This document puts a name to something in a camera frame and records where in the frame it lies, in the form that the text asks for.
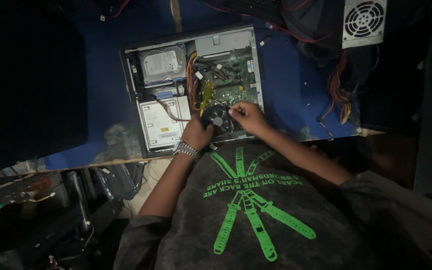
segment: computer parts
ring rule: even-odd
[[[214,106],[225,114],[214,143],[255,138],[227,112],[239,101],[264,110],[252,24],[128,44],[120,55],[129,97],[138,111],[144,158],[171,154],[191,114],[208,114]]]
[[[188,123],[183,120],[191,118],[188,98],[185,96],[142,102],[139,103],[139,111],[141,112],[144,140],[149,149],[175,145],[180,141]],[[173,120],[171,117],[180,119],[180,121]]]
[[[184,44],[139,53],[145,85],[157,85],[186,76]]]
[[[388,0],[345,0],[342,48],[384,41]]]

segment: motherboard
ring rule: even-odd
[[[251,57],[233,61],[206,62],[200,69],[203,80],[213,84],[209,106],[222,104],[231,107],[239,101],[258,104],[255,73]]]

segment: cpu fan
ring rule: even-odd
[[[214,125],[215,136],[223,135],[230,130],[227,108],[223,105],[215,105],[204,110],[201,122],[206,128]]]
[[[383,42],[387,0],[346,0],[342,48]]]

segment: hand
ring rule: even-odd
[[[199,119],[199,113],[194,113],[191,115],[191,120],[184,128],[181,140],[190,147],[201,152],[201,150],[203,150],[203,148],[205,148],[205,146],[207,146],[211,141],[213,132],[214,126],[209,125],[205,130],[203,124],[201,124],[201,120]]]
[[[247,132],[258,137],[271,126],[265,120],[261,109],[255,103],[240,101],[231,106],[229,114],[239,123]]]

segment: power supply fan grille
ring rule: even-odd
[[[385,11],[379,3],[360,3],[347,14],[344,28],[348,35],[363,38],[378,31],[384,15]]]

